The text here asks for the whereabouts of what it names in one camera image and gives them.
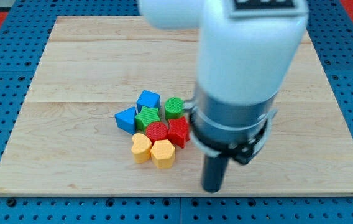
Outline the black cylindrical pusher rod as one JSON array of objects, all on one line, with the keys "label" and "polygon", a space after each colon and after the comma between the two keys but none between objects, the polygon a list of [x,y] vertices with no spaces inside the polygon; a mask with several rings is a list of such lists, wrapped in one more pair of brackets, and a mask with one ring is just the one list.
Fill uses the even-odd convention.
[{"label": "black cylindrical pusher rod", "polygon": [[201,186],[205,191],[215,193],[220,190],[228,163],[226,157],[204,157]]}]

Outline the silver clamp ring mount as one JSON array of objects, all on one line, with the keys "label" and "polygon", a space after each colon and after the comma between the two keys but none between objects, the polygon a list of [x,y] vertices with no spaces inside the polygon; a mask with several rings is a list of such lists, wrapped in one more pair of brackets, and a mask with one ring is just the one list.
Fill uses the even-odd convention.
[{"label": "silver clamp ring mount", "polygon": [[275,95],[247,103],[211,96],[196,86],[192,99],[183,102],[196,147],[210,159],[233,159],[248,164],[264,147],[277,113],[272,108]]}]

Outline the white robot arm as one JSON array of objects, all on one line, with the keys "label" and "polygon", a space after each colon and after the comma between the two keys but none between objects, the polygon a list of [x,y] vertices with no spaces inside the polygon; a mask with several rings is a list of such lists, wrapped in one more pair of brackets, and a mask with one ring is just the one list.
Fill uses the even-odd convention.
[{"label": "white robot arm", "polygon": [[306,1],[139,0],[163,30],[198,29],[193,97],[183,104],[191,138],[204,153],[202,188],[217,192],[230,160],[248,164],[263,148],[273,101],[308,22]]}]

